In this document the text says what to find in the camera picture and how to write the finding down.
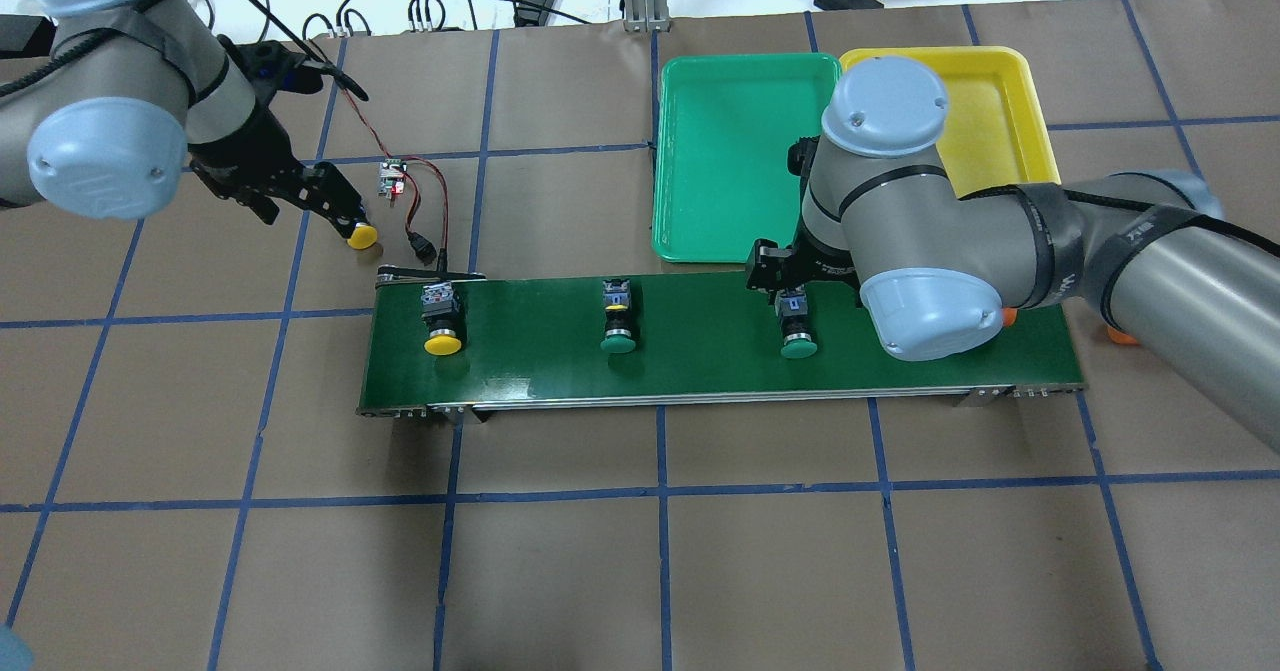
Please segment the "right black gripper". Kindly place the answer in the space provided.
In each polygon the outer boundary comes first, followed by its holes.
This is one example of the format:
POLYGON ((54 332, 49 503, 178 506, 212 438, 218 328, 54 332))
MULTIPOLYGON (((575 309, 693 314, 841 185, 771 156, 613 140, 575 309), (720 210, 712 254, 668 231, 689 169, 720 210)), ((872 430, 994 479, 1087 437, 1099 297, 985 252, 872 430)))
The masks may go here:
POLYGON ((745 263, 745 287, 778 295, 804 282, 841 282, 859 287, 844 233, 844 215, 863 196, 863 156, 824 134, 791 143, 788 173, 799 178, 800 213, 791 246, 755 239, 745 263))

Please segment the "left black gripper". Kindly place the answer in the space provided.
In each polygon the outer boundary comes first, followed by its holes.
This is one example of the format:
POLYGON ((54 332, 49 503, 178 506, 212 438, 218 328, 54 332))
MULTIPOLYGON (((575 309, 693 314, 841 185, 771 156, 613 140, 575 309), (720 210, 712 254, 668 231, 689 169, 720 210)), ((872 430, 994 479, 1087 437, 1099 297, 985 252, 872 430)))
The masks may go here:
POLYGON ((269 108, 253 101, 246 120, 230 134, 189 143, 191 168, 219 200, 248 209, 265 225, 284 201, 321 216, 335 232, 367 225, 364 197, 332 163, 302 166, 291 138, 269 108))

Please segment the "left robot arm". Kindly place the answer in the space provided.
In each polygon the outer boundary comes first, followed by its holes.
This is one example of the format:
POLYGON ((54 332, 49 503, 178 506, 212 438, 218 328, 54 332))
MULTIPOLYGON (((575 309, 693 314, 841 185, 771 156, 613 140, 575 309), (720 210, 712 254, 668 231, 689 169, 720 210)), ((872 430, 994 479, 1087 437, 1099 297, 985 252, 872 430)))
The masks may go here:
POLYGON ((188 168, 265 224, 287 202, 352 248, 376 241, 361 193, 333 164, 301 163, 269 108, 325 77, 365 97, 301 38, 236 45, 187 0, 36 1, 55 32, 49 61, 3 85, 4 209, 140 220, 173 201, 188 168))

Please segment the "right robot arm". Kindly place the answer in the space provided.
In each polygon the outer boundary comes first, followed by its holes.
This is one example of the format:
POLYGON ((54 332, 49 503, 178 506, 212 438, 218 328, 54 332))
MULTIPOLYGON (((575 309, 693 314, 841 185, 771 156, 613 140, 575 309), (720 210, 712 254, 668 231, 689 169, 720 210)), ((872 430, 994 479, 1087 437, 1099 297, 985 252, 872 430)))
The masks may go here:
POLYGON ((850 286, 906 362, 995 339, 1009 309, 1083 301, 1266 446, 1279 432, 1277 243, 1230 223, 1198 175, 1129 172, 957 196, 937 143, 942 79, 900 55, 855 61, 820 133, 794 143, 794 241, 759 239, 749 289, 772 303, 850 286))

